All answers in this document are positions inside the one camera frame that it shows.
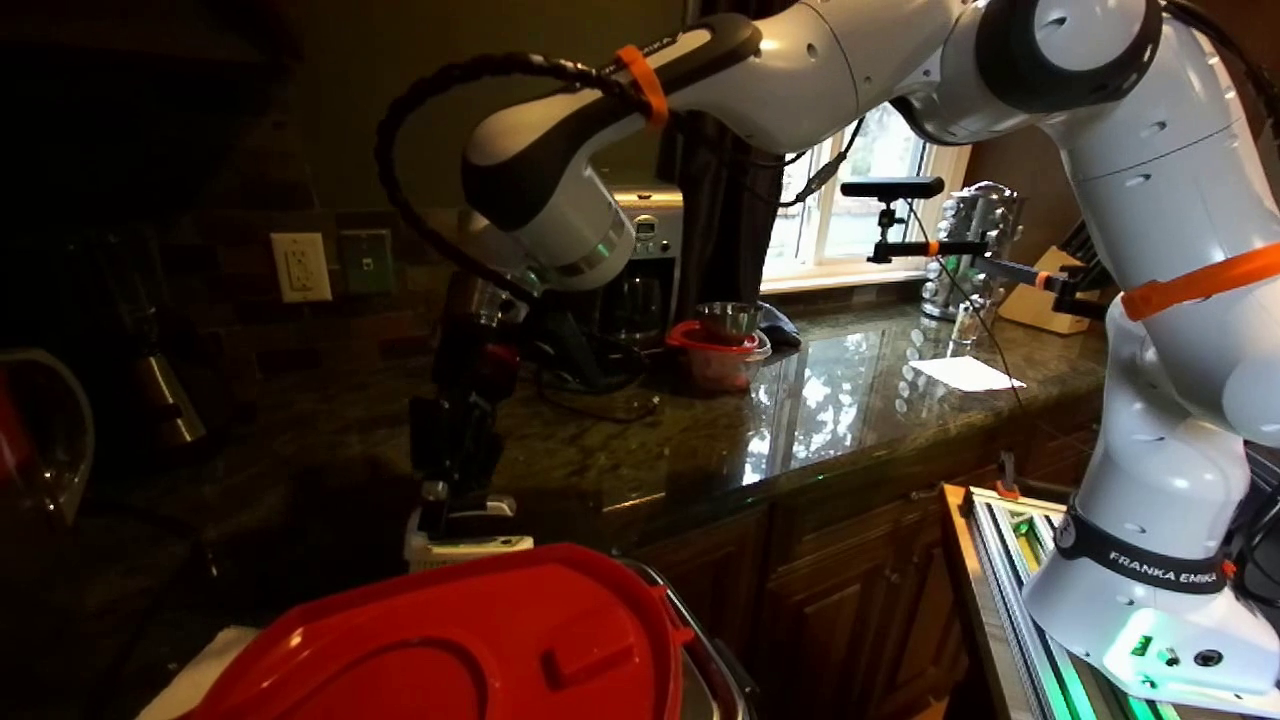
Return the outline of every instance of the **red object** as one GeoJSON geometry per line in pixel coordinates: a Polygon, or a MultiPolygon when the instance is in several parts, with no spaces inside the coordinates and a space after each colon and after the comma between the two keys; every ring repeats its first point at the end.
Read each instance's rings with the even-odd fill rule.
{"type": "Polygon", "coordinates": [[[670,347],[682,352],[683,378],[695,394],[743,394],[754,387],[754,369],[769,355],[764,335],[713,339],[699,322],[682,322],[670,330],[670,347]]]}
{"type": "Polygon", "coordinates": [[[676,720],[687,641],[665,589],[543,546],[306,605],[237,657],[194,720],[676,720]]]}
{"type": "Polygon", "coordinates": [[[10,379],[0,373],[0,485],[21,479],[21,471],[31,463],[31,438],[25,425],[25,411],[16,409],[16,395],[10,394],[10,379]]]}

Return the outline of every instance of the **electrical outlet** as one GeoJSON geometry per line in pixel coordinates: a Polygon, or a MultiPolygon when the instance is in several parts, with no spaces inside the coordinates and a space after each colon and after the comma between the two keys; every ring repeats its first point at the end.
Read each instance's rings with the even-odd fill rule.
{"type": "Polygon", "coordinates": [[[326,232],[274,232],[275,282],[285,304],[329,304],[326,232]]]}
{"type": "Polygon", "coordinates": [[[396,295],[396,247],[389,230],[338,230],[339,295],[396,295]]]}

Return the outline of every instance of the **window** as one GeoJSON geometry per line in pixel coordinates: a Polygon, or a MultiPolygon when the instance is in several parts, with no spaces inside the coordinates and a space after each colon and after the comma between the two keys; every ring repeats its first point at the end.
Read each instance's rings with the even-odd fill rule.
{"type": "MultiPolygon", "coordinates": [[[[785,202],[797,196],[808,176],[847,143],[854,134],[857,125],[792,162],[785,169],[785,202]]],[[[925,239],[935,232],[946,196],[961,188],[963,163],[967,149],[934,149],[897,118],[897,108],[873,108],[854,154],[846,156],[846,169],[803,206],[777,213],[764,262],[764,291],[892,286],[925,278],[925,262],[915,258],[869,263],[873,246],[879,239],[879,202],[839,196],[839,183],[869,176],[946,176],[946,194],[935,202],[915,202],[912,213],[903,202],[897,206],[900,219],[909,226],[897,226],[888,239],[925,239]]]]}

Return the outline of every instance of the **wooden cabinet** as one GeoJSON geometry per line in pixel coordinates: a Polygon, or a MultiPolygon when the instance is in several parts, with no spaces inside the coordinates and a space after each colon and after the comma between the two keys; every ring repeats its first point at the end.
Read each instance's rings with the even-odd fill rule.
{"type": "Polygon", "coordinates": [[[738,514],[630,552],[658,569],[695,618],[695,626],[723,641],[738,657],[754,641],[762,589],[764,514],[738,514]]]}
{"type": "Polygon", "coordinates": [[[897,720],[963,675],[942,501],[888,501],[797,536],[762,596],[749,663],[764,718],[897,720]]]}
{"type": "Polygon", "coordinates": [[[942,494],[814,494],[633,549],[755,681],[764,720],[909,720],[963,675],[942,494]]]}

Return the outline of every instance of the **orange ring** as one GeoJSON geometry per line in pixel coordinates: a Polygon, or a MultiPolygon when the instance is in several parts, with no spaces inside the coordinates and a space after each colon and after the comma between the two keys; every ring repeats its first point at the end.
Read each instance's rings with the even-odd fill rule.
{"type": "Polygon", "coordinates": [[[665,80],[649,63],[649,56],[636,46],[625,46],[614,56],[633,72],[633,80],[649,106],[649,125],[670,125],[673,106],[670,106],[665,80]]]}
{"type": "Polygon", "coordinates": [[[1178,282],[1148,282],[1124,291],[1121,299],[1133,322],[1148,322],[1156,314],[1170,314],[1172,304],[1207,299],[1215,291],[1260,286],[1270,278],[1280,278],[1280,246],[1266,246],[1219,263],[1203,263],[1178,282]]]}

